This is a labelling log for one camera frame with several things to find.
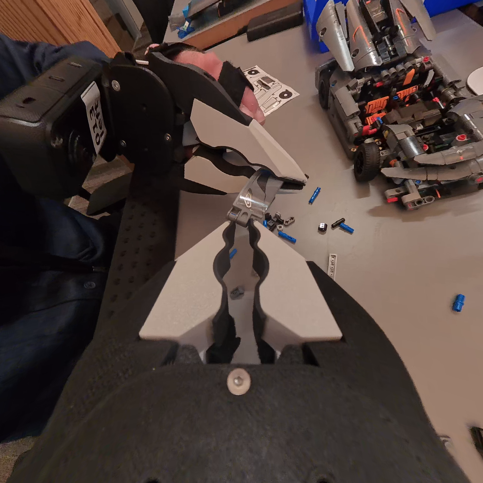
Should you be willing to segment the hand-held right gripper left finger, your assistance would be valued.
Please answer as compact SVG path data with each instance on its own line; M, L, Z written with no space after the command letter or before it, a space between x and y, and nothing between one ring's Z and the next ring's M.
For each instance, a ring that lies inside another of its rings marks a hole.
M235 222L224 222L176 259L139 332L141 339L191 345L208 363L232 361L240 338L223 278L235 231Z

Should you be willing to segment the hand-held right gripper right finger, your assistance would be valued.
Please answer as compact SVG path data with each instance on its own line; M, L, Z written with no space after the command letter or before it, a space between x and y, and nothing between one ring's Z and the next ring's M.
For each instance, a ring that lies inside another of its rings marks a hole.
M258 221L248 224L252 268L258 275L253 332L262 364L288 345L340 341L339 328L310 264Z

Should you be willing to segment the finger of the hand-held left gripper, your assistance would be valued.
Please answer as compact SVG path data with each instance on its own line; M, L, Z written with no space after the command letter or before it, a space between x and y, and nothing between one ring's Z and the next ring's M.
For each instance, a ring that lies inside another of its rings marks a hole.
M255 174L237 152L197 149L184 166L184 178L226 194L238 193Z
M248 164L264 167L285 181L300 185L307 178L287 151L255 119L242 124L194 99L190 121L200 142L210 148L228 148Z

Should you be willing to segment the dark grey lego fender assembly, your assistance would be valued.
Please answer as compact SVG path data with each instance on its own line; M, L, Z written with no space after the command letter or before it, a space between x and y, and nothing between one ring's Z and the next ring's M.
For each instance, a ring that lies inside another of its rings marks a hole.
M250 220L262 221L283 183L268 170L259 169L236 197L226 219L243 227Z

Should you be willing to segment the person's left forearm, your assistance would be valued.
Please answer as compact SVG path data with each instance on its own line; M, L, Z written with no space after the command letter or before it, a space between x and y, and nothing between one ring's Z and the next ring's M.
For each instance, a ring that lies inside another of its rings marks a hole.
M1 99L70 56L98 63L110 61L99 48L87 41L56 46L20 41L1 34Z

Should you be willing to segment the lego sticker sheet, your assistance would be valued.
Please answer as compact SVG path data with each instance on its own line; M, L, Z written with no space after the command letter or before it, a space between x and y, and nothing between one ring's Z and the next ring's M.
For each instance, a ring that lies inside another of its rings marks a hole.
M264 116L268 116L299 95L293 88L283 84L258 66L245 69L243 73L253 87L254 95Z

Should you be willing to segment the grey lego car model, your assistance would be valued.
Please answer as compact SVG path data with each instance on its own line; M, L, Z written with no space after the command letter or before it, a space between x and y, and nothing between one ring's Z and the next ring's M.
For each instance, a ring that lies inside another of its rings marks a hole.
M436 30L421 1L328 1L316 28L332 59L315 71L319 103L358 183L392 181L407 210L482 190L482 95L419 41Z

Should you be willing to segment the person's left hand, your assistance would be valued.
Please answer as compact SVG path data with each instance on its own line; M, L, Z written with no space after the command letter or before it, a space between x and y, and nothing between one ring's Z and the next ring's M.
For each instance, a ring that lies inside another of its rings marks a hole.
M159 52L174 62L194 65L204 70L220 83L242 112L259 124L265 124L265 115L256 99L254 88L241 68L236 68L229 61L221 61L212 52L205 53L180 42L151 44L144 52L145 57L151 52Z

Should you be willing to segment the black office chair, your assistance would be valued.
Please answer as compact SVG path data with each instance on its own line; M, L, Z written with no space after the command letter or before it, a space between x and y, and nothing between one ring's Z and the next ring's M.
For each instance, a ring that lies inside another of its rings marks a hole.
M138 10L142 15L152 42L162 44L172 13L174 1L139 1Z

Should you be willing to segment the grey flat device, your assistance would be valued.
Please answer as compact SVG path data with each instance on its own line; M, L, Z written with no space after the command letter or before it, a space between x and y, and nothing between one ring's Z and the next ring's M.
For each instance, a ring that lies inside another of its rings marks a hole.
M207 22L219 18L222 4L223 1L190 1L183 9L171 13L168 27L178 39L184 39Z

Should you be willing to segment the black rectangular block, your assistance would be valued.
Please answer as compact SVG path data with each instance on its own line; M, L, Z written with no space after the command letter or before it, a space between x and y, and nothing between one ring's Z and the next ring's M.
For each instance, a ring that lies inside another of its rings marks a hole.
M246 27L249 42L298 27L303 23L302 4L295 3L273 12L252 18Z

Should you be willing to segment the blue plastic bin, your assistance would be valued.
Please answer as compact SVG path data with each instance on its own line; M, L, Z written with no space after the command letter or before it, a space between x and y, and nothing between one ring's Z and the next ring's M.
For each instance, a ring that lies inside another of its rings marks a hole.
M304 18L308 27L311 43L314 46L316 45L321 53L326 53L329 49L323 42L319 41L316 23L327 2L328 1L303 1Z

